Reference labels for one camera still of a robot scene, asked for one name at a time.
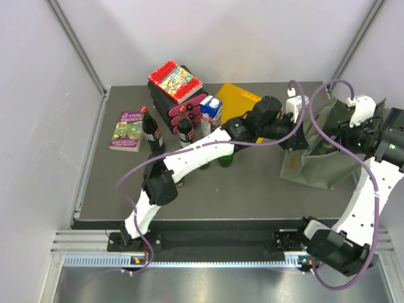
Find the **green canvas bag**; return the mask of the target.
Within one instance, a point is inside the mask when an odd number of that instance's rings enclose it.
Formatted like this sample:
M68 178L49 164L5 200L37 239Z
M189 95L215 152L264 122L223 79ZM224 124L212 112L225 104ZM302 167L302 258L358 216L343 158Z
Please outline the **green canvas bag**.
M314 117L322 130L335 138L338 122L349 120L353 109L332 97L314 105ZM340 153L329 144L305 116L303 130L310 149L286 151L283 157L280 178L304 186L333 190L334 186L360 168L360 164L349 155Z

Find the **grape juice carton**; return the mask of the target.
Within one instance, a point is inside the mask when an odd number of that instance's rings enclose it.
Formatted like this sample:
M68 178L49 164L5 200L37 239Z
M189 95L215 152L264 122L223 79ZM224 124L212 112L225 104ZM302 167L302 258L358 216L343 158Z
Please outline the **grape juice carton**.
M223 103L220 99L208 95L199 104L201 114L201 134L205 138L220 127Z

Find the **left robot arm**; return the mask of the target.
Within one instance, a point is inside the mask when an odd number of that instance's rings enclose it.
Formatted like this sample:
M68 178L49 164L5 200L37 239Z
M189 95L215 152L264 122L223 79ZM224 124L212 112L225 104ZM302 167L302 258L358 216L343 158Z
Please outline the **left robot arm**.
M176 183L201 166L257 146L258 138L286 150L306 149L302 127L307 105L309 98L305 95L289 97L285 105L275 97L265 96L251 110L229 119L208 136L133 168L132 172L143 169L143 182L139 200L133 203L132 213L121 227L122 244L132 251L139 249L157 211L178 196Z

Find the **green perrier bottle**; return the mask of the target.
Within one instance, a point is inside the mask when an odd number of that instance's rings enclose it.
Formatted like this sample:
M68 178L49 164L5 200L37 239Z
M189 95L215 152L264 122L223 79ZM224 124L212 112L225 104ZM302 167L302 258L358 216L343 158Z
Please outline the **green perrier bottle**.
M221 167L230 167L234 161L234 154L225 155L218 158L218 163Z
M200 170L206 170L206 169L209 168L209 166L210 166L210 163L206 163L206 164L200 166L199 169L200 169Z
M175 186L176 187L181 187L183 184L184 184L184 178L182 178L178 182L176 182Z

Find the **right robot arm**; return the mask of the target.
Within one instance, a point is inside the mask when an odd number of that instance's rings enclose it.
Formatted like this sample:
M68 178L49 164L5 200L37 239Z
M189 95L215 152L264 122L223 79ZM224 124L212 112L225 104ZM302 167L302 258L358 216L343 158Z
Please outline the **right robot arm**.
M372 142L360 179L343 215L328 227L313 217L303 218L295 233L296 245L345 276L371 267L367 262L378 232L375 215L403 178L403 110L392 108Z

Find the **cola bottle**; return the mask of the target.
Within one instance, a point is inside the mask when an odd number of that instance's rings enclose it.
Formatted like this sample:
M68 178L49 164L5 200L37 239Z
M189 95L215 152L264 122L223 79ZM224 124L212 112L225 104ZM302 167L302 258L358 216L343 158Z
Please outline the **cola bottle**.
M185 106L179 108L179 121L177 124L179 142L183 148L194 143L194 127L187 114Z
M140 108L142 114L142 130L150 149L153 153L163 154L165 152L165 143L156 120L150 115L148 107Z

